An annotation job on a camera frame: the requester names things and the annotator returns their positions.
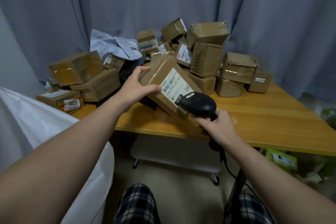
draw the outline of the forearm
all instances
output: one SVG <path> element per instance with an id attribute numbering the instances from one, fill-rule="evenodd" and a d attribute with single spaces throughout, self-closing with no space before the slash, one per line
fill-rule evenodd
<path id="1" fill-rule="evenodd" d="M 336 206 L 241 139 L 225 148 L 280 223 L 334 223 Z"/>
<path id="2" fill-rule="evenodd" d="M 0 220 L 59 223 L 90 176 L 124 108 L 115 95 L 5 171 L 0 176 Z"/>

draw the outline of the barcode scanner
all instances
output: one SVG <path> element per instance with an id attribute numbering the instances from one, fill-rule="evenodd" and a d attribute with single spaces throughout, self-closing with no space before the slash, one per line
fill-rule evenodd
<path id="1" fill-rule="evenodd" d="M 216 102 L 211 97 L 203 93 L 191 92 L 185 96 L 181 96 L 179 99 L 179 106 L 183 110 L 197 117 L 210 118 L 211 121 L 217 119 Z M 209 147 L 212 150 L 219 152 L 220 162 L 226 162 L 224 149 L 218 143 L 216 143 L 216 141 L 213 140 L 211 136 L 209 137 Z"/>

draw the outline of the left hand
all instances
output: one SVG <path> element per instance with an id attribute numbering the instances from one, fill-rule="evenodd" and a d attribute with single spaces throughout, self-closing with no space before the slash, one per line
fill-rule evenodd
<path id="1" fill-rule="evenodd" d="M 153 92 L 161 92 L 161 85 L 150 84 L 147 86 L 142 86 L 139 83 L 139 76 L 141 72 L 148 71 L 149 69 L 149 66 L 137 66 L 117 93 L 119 97 L 126 103 L 127 107 L 125 112 L 127 112 L 132 105 L 138 102 L 145 95 Z"/>

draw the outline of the wooden tabletop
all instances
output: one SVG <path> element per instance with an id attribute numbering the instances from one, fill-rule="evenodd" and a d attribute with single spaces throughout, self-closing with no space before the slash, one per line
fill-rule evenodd
<path id="1" fill-rule="evenodd" d="M 230 113 L 237 133 L 252 146 L 336 156 L 336 131 L 274 82 L 267 94 L 244 91 L 237 98 L 210 96 L 217 107 Z M 95 105 L 87 104 L 72 116 L 82 119 L 94 110 Z M 189 118 L 167 115 L 161 108 L 153 111 L 140 103 L 120 117 L 115 129 L 208 140 Z"/>

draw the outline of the gray curtain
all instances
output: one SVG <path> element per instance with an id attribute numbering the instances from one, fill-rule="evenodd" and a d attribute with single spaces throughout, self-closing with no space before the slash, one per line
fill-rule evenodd
<path id="1" fill-rule="evenodd" d="M 181 17 L 228 20 L 226 51 L 258 56 L 289 94 L 336 102 L 336 0 L 0 0 L 40 80 L 48 64 L 89 50 L 91 29 L 134 38 Z"/>

